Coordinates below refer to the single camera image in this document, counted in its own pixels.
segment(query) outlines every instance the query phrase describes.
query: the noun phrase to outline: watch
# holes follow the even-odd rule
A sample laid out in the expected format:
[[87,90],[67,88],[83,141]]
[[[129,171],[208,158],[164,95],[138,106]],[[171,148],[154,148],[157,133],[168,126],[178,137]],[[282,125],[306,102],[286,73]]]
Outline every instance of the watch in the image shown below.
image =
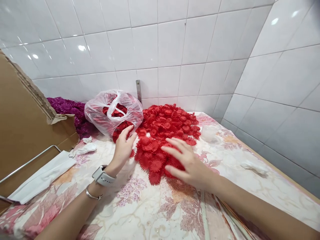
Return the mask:
[[108,174],[106,174],[106,172],[104,171],[104,169],[107,167],[108,165],[101,165],[100,167],[98,167],[98,169],[92,174],[92,177],[94,178],[94,181],[101,184],[102,186],[108,186],[112,183],[114,183],[114,181],[116,180],[117,177],[113,178],[110,177]]

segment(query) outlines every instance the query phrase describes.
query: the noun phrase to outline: forearm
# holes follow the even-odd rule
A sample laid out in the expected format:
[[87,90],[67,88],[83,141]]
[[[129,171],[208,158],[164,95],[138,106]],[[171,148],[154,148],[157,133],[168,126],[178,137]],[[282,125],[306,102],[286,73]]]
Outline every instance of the forearm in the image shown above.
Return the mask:
[[[88,188],[92,196],[100,196],[105,187],[92,182]],[[70,240],[76,239],[98,200],[86,195],[82,191],[49,225],[38,235],[37,240]]]
[[[209,192],[226,202],[238,214],[253,222],[271,239],[318,239],[316,231],[271,204],[235,185],[225,177],[214,174],[215,182]],[[301,228],[300,235],[292,231]]]

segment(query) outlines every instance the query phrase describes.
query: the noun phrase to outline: metal bracket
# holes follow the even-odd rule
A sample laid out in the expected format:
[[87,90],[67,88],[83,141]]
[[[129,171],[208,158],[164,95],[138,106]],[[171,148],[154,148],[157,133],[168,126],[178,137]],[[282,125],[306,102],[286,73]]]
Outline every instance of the metal bracket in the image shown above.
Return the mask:
[[137,86],[137,94],[138,94],[138,100],[141,102],[142,104],[142,95],[141,95],[141,84],[140,84],[140,80],[136,80],[136,86]]
[[[15,174],[16,172],[18,172],[21,168],[27,166],[29,163],[31,163],[33,160],[35,160],[37,157],[39,157],[40,155],[44,154],[46,151],[48,151],[50,148],[52,147],[55,147],[59,152],[61,152],[61,150],[56,146],[56,145],[51,145],[50,147],[48,147],[46,150],[44,150],[42,153],[39,153],[37,156],[35,156],[34,158],[32,158],[29,162],[23,164],[21,167],[17,168],[16,170],[14,170],[12,173],[10,173],[8,176],[6,176],[5,178],[3,178],[1,181],[0,181],[0,184],[2,182],[4,182],[5,180],[7,180],[9,177],[11,177],[13,174]],[[15,201],[12,201],[6,197],[3,197],[0,195],[0,199],[8,202],[8,203],[14,203]]]

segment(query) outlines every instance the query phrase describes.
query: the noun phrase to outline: silver bracelet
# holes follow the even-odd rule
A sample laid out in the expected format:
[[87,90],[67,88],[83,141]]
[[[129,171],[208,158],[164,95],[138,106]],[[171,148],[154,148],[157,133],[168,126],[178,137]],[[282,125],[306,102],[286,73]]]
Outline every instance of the silver bracelet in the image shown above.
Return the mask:
[[97,199],[98,201],[103,197],[103,194],[101,195],[101,196],[99,196],[99,197],[94,197],[94,196],[92,196],[89,192],[88,192],[88,187],[89,187],[89,185],[87,186],[87,188],[86,188],[86,194],[87,194],[87,196],[89,197],[89,198],[93,198],[93,199]]

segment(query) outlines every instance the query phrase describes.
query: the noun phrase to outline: clear plastic bag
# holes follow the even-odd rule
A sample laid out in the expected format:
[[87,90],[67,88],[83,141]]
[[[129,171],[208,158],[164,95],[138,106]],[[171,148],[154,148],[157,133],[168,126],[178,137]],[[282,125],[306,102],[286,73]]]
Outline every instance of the clear plastic bag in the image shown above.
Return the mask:
[[[127,114],[116,106],[121,104],[127,108]],[[103,108],[108,107],[107,115]],[[122,117],[111,116],[114,110],[123,114]],[[86,119],[93,123],[104,135],[112,138],[113,132],[123,121],[133,123],[133,132],[140,126],[143,120],[143,108],[139,100],[122,90],[111,89],[100,92],[94,99],[88,101],[84,107]]]

